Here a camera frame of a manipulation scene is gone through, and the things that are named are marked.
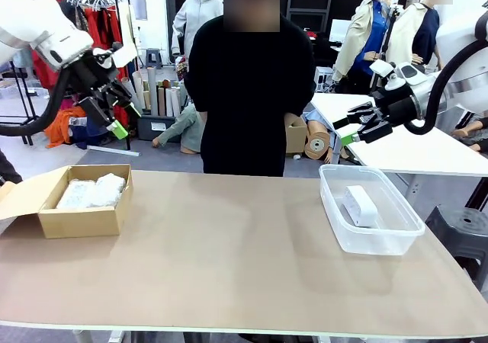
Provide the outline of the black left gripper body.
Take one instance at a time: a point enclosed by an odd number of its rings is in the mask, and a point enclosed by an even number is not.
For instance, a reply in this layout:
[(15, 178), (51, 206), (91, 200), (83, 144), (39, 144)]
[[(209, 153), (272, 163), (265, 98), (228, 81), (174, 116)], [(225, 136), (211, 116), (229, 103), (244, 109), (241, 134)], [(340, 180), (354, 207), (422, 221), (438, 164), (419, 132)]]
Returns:
[(70, 86), (80, 94), (96, 98), (116, 95), (118, 70), (113, 51), (86, 51), (70, 63)]

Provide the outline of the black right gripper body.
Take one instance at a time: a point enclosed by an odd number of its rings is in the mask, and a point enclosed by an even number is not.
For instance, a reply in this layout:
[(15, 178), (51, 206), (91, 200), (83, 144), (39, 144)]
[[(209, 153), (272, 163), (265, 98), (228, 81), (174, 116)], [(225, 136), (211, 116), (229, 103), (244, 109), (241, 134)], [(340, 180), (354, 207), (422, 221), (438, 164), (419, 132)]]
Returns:
[(390, 91), (378, 88), (371, 96), (382, 117), (393, 127), (404, 125), (418, 117), (416, 98), (408, 85)]

